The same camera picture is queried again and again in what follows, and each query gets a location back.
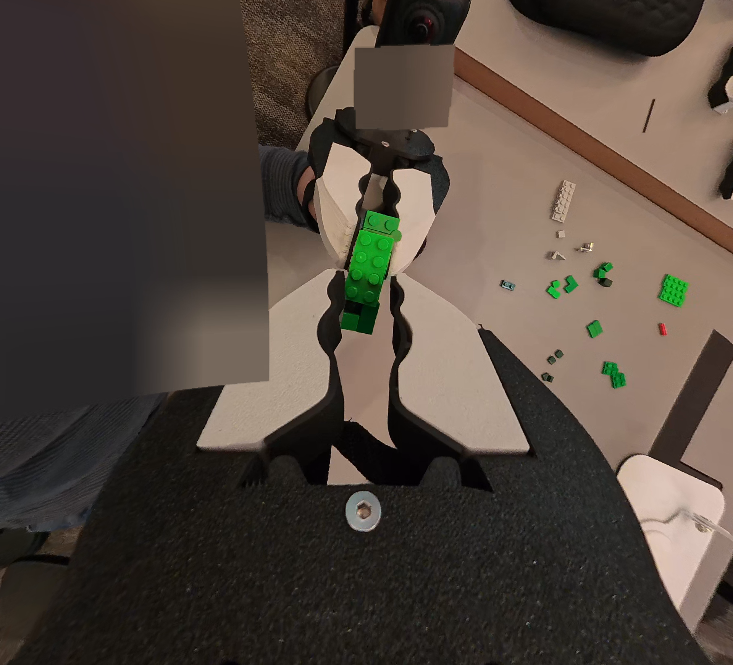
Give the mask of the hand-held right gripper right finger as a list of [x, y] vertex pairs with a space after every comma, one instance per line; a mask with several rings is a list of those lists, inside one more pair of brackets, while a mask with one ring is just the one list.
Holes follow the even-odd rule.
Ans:
[[394, 362], [388, 430], [400, 456], [394, 484], [418, 485], [439, 458], [457, 481], [489, 485], [490, 463], [532, 459], [532, 448], [478, 326], [409, 276], [392, 276]]

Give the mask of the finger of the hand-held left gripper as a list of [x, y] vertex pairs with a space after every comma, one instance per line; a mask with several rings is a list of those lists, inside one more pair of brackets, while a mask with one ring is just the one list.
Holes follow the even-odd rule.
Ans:
[[356, 150], [332, 144], [323, 175], [316, 179], [314, 204], [322, 242], [336, 267], [344, 267], [358, 223], [359, 182], [371, 165]]
[[391, 252], [388, 275], [403, 272], [417, 257], [433, 225], [431, 175], [418, 169], [395, 169], [391, 178], [399, 191], [396, 209], [401, 239]]

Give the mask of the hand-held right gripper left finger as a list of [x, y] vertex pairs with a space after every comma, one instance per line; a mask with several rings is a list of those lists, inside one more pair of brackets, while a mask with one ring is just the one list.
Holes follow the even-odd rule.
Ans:
[[335, 357], [342, 339], [344, 273], [328, 269], [269, 312], [269, 379], [225, 385], [197, 441], [202, 451], [297, 459], [310, 483], [328, 481], [344, 425]]

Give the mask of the green toy brick assembly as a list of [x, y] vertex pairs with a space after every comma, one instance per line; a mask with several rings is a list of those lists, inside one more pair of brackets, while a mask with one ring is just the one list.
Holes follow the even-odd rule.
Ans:
[[355, 236], [344, 285], [341, 328], [371, 334], [394, 245], [401, 239], [399, 218], [368, 211]]

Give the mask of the person's left forearm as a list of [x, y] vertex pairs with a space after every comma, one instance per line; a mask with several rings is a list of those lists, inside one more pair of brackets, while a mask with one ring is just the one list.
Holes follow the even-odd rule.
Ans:
[[298, 198], [300, 178], [309, 167], [307, 152], [262, 144], [258, 150], [265, 221], [317, 232]]

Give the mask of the white desk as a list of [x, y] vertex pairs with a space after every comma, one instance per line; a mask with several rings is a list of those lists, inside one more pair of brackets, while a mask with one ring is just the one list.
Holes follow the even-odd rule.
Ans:
[[[711, 331], [731, 340], [731, 253], [459, 79], [450, 127], [429, 135], [451, 186], [406, 274], [492, 331], [532, 376], [553, 374], [539, 388], [612, 467], [649, 454]], [[576, 188], [560, 223], [551, 212], [563, 180]], [[589, 241], [593, 252], [575, 250]], [[548, 260], [553, 250], [567, 259]], [[592, 276], [605, 262], [610, 287]], [[657, 297], [665, 274], [689, 282], [682, 307]], [[571, 294], [567, 275], [579, 284]], [[555, 279], [559, 299], [545, 292]], [[596, 338], [586, 331], [593, 320]], [[548, 364], [558, 349], [563, 358]], [[611, 387], [604, 361], [618, 364], [626, 387]]]

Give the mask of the black round stand base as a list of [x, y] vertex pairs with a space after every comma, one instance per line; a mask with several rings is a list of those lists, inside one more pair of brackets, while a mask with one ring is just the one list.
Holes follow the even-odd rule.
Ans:
[[308, 120], [311, 120], [327, 92], [339, 65], [330, 65], [318, 71], [308, 84], [305, 95], [305, 111]]

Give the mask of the grey toy brick plate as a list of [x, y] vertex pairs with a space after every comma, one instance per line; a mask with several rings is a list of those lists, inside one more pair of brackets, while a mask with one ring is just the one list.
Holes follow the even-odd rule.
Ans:
[[570, 209], [570, 204], [573, 199], [576, 184], [568, 180], [563, 180], [560, 184], [558, 193], [556, 194], [553, 208], [551, 212], [551, 219], [564, 223], [567, 218], [567, 213]]

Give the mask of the white board with wooden edge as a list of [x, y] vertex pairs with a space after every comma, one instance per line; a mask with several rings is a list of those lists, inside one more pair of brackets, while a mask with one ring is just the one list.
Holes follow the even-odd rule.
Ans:
[[[380, 21], [386, 0], [373, 0]], [[729, 0], [705, 0], [672, 53], [634, 60], [529, 21], [508, 0], [472, 0], [457, 75], [731, 252], [731, 111], [707, 92], [732, 43]], [[642, 134], [652, 98], [655, 109]]]

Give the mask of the square green brick plate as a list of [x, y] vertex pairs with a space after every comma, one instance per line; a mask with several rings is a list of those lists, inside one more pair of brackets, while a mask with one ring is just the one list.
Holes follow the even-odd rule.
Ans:
[[668, 303], [674, 307], [682, 307], [685, 303], [689, 286], [689, 282], [677, 276], [665, 274], [657, 297], [664, 303]]

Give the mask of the black flat strip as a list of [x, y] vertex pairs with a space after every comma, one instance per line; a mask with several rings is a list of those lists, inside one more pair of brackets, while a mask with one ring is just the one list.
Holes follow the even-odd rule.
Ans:
[[679, 463], [732, 364], [732, 343], [713, 330], [657, 434], [649, 456]]

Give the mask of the person's blue-grey clothing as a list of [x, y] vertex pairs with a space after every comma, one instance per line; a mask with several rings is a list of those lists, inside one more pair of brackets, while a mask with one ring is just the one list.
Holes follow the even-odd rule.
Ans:
[[1, 527], [54, 532], [85, 523], [117, 461], [167, 393], [1, 423]]

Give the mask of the white box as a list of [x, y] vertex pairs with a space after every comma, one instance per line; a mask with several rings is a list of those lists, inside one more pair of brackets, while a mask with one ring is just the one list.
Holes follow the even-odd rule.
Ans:
[[633, 454], [613, 470], [691, 632], [731, 563], [731, 457], [693, 443], [681, 466]]

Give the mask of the black and white holder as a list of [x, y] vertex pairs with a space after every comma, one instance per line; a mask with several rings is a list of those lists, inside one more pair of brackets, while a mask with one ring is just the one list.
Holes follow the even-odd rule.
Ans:
[[732, 109], [732, 49], [707, 92], [710, 109], [725, 114]]

